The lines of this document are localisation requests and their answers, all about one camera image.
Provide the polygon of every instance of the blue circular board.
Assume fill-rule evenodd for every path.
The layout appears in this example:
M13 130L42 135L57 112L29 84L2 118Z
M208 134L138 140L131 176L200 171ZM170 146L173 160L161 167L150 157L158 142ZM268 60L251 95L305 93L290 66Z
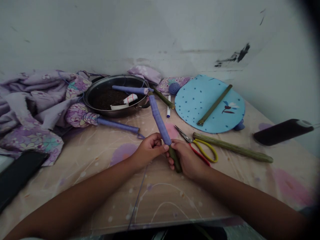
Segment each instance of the blue circular board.
M227 84L206 75L198 75L184 85L175 98L178 115L192 127L207 133L222 133L233 129L245 113L243 98L231 89L203 126L197 122L227 88Z

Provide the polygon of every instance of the purple handle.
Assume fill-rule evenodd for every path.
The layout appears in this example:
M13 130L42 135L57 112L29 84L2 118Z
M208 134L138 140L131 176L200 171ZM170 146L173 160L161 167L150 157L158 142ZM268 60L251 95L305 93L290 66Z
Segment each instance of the purple handle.
M149 102L152 110L152 115L154 120L156 121L156 124L158 126L159 132L162 136L163 142L167 145L171 145L171 139L169 137L168 131L166 129L166 126L164 125L164 122L161 118L156 99L154 98L154 95L149 96Z
M128 126L128 125L125 125L125 124L122 124L122 123L112 122L112 121L103 119L101 117L99 117L97 119L97 122L99 124L107 125L109 127L120 128L122 130L127 130L127 131L130 131L130 132L133 132L133 133L139 133L139 130L140 130L140 128Z
M122 92L127 93L135 93L135 94L141 94L146 95L148 93L148 88L134 88L134 87L124 87L124 86L112 86L113 90L118 90Z

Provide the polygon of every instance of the green stick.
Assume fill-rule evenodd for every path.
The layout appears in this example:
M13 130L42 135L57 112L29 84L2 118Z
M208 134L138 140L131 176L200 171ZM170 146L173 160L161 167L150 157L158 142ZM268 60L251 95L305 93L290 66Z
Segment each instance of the green stick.
M210 116L210 114L213 112L213 110L216 109L216 107L219 105L219 103L222 101L222 99L227 95L227 93L232 88L232 85L230 84L226 90L221 94L221 96L215 101L215 103L211 106L211 108L206 112L206 114L197 122L198 126L203 126L204 122L207 120L207 118Z
M175 168L176 172L177 173L181 173L182 172L182 168L181 168L181 165L180 165L179 158L176 155L176 151L171 146L169 146L169 154L170 154L170 157L174 161L174 168Z
M205 142L208 142L208 143L212 143L216 146L219 146L219 147L222 147L222 148L226 148L226 149L229 149L231 151L234 151L234 152L237 152L237 153L240 153L244 156L247 156L247 157L252 157L260 162L267 162L267 163L273 163L273 158L264 154L264 153L259 153L259 152L254 152L254 151L251 151L249 149L246 149L246 148L243 148L243 147L239 147L237 145L233 145L231 143L227 143L227 142L224 142L224 141L221 141L221 140L218 140L218 139L215 139L215 138L212 138L212 137L208 137L208 136L205 136L205 135L202 135L200 133L196 133L194 132L192 137L197 140L197 139L200 139L202 141L205 141Z
M156 94L165 104L169 106L171 109L175 109L175 105L170 102L165 96L162 95L161 92L159 92L154 86L150 85L150 88L153 89L153 93Z

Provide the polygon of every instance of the yellow handled scissors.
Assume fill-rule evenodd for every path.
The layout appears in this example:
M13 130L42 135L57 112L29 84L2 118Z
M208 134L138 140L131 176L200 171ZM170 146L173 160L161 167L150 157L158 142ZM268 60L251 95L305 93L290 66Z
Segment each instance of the yellow handled scissors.
M190 147L192 148L192 150L194 151L195 154L197 154L208 166L210 166L210 163L208 162L208 160L212 163L216 163L218 161L218 154L216 152L216 150L214 150L214 148L207 142L202 141L200 139L191 139L189 138L180 128L178 128L176 125L174 125L174 127L176 128L176 130L180 133L180 135L187 141L187 143L189 143ZM203 143L204 145L208 146L210 148L210 150L213 152L214 155L214 160L212 160L202 149L202 147L199 145L199 143ZM195 150L192 146L191 143L194 143L200 150L200 152L203 154L201 155L197 150Z

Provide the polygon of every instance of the soil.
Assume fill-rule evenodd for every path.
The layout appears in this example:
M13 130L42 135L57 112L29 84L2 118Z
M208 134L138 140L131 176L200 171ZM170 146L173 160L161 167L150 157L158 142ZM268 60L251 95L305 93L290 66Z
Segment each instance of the soil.
M101 110L111 110L110 105L119 106L124 105L123 100L128 95L125 92L116 91L113 89L106 90L105 93L97 96L92 101L92 106Z

